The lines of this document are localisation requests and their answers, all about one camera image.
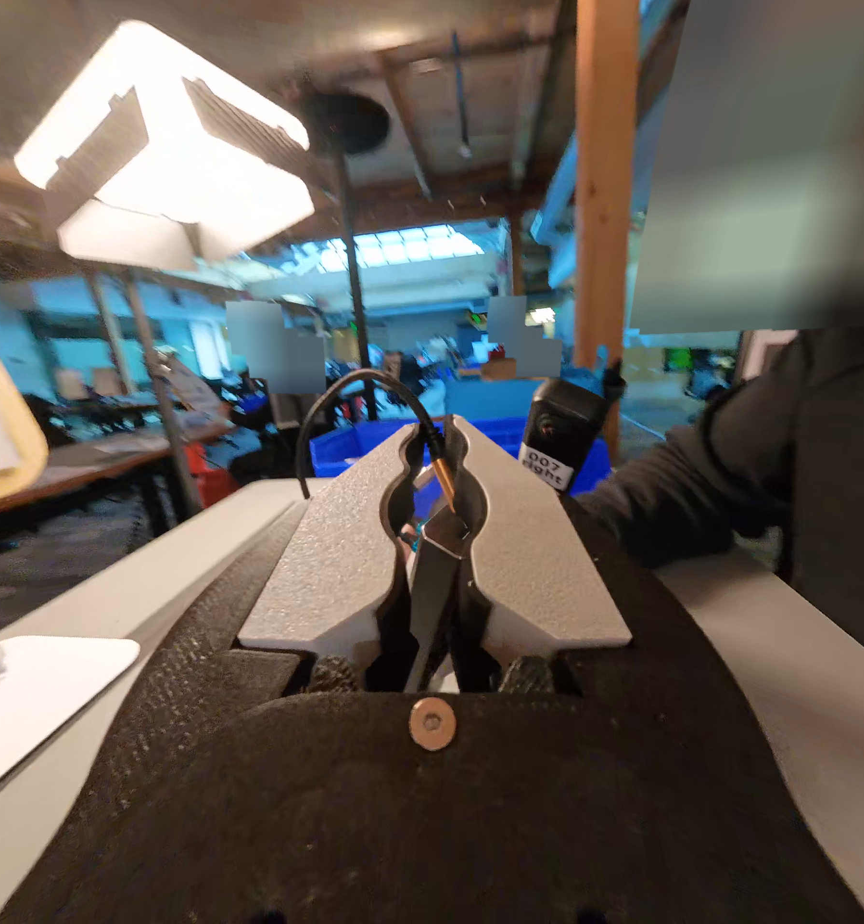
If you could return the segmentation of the studio light panel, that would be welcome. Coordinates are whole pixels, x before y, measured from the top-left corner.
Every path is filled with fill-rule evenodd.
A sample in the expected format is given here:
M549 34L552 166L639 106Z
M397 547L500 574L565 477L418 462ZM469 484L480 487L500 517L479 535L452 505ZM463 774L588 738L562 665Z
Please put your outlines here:
M120 24L13 157L76 260L194 271L311 217L304 124L147 23Z

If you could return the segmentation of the person's right forearm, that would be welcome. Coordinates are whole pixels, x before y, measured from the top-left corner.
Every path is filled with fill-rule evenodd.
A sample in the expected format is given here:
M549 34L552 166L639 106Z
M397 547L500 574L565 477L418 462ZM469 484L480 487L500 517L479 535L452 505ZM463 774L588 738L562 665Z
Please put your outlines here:
M799 375L768 372L726 391L696 422L599 486L580 506L638 563L657 568L773 535L784 566L791 540Z

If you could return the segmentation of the person's dark clothing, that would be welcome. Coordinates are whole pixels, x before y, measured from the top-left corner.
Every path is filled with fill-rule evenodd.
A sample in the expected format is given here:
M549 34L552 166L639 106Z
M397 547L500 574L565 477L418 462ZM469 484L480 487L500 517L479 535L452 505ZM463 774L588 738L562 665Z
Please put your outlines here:
M864 328L806 332L795 430L793 583L864 595Z

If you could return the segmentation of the blue storage bin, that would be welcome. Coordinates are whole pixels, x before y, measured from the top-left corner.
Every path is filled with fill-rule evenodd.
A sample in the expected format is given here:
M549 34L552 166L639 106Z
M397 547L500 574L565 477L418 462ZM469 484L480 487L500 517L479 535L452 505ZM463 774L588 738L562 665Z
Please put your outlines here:
M475 419L472 425L513 457L518 456L527 418ZM610 453L604 439L599 436L572 481L568 493L577 495L593 491L612 474Z
M342 475L357 460L389 439L405 423L410 422L360 422L313 438L309 444L309 452L314 476L320 479L334 479Z

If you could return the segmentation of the wooden table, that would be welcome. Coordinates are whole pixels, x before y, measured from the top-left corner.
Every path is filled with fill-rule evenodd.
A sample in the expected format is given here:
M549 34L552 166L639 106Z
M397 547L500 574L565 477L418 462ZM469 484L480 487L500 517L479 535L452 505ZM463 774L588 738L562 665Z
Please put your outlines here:
M0 498L0 514L65 498L75 491L167 461L171 456L169 438L160 425L54 449L48 455L46 468L30 486Z

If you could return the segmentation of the black light stand pole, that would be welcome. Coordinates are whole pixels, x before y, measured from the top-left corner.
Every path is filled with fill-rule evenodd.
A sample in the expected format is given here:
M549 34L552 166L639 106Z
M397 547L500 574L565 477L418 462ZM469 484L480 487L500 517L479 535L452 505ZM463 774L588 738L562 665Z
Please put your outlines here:
M345 246L350 293L353 301L359 365L371 367L368 331L357 263L356 201L349 175L348 159L379 149L391 132L387 109L373 98L351 90L311 89L307 110L322 147L331 157L338 186L338 212Z

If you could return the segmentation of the wooden post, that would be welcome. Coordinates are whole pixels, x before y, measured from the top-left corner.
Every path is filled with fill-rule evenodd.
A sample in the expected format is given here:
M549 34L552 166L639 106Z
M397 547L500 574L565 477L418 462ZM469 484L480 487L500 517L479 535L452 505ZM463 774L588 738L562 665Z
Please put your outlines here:
M577 4L574 356L623 354L640 64L638 1Z

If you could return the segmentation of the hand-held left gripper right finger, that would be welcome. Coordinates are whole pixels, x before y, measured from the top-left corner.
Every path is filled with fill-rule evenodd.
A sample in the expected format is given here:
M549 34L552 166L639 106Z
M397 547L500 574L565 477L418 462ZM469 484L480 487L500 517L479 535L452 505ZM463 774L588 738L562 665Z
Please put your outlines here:
M559 496L471 422L447 418L454 508L469 528L472 589L498 661L632 642Z

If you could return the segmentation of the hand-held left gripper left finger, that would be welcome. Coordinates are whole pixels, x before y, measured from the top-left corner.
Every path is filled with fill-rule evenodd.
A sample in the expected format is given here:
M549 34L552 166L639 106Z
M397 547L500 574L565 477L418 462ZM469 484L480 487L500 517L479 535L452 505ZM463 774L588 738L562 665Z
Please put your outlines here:
M399 427L344 474L321 486L248 618L250 650L374 661L379 613L405 576L396 533L413 512L409 457L415 424Z

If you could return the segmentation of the metal pole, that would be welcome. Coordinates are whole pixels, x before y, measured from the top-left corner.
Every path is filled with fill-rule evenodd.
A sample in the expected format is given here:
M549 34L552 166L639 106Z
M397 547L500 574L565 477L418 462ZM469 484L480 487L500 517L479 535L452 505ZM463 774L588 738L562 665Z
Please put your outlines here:
M195 478L190 470L188 457L185 453L185 440L180 423L175 414L175 408L160 360L159 351L152 334L149 317L144 308L138 292L138 282L134 272L130 269L123 271L104 270L92 263L83 264L83 275L88 280L92 295L102 313L108 314L108 304L102 291L100 275L106 274L109 278L120 281L123 287L125 301L135 321L138 341L141 346L143 362L152 384L154 395L161 415L164 433L170 444L172 459L172 483L170 496L173 512L180 523L202 512L202 502L195 484Z

